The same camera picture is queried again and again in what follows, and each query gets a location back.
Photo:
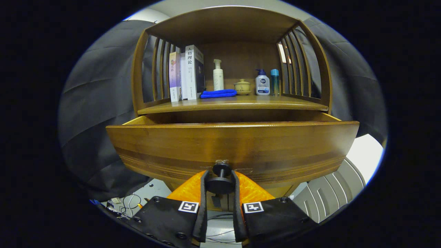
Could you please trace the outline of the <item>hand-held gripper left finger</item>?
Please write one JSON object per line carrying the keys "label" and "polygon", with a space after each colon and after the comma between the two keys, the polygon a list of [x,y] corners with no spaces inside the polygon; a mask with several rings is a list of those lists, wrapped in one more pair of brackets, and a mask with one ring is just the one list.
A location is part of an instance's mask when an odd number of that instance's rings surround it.
{"label": "hand-held gripper left finger", "polygon": [[140,235],[166,248],[198,248],[205,242],[207,170],[188,179],[168,197],[153,196],[128,222]]}

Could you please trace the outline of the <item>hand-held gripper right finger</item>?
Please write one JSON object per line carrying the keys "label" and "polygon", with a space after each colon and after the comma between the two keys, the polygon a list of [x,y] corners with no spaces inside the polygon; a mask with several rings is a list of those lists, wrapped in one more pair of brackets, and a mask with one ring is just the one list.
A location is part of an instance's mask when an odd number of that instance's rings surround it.
{"label": "hand-held gripper right finger", "polygon": [[312,220],[289,197],[276,198],[244,174],[233,171],[233,226],[244,247],[292,247],[315,229]]}

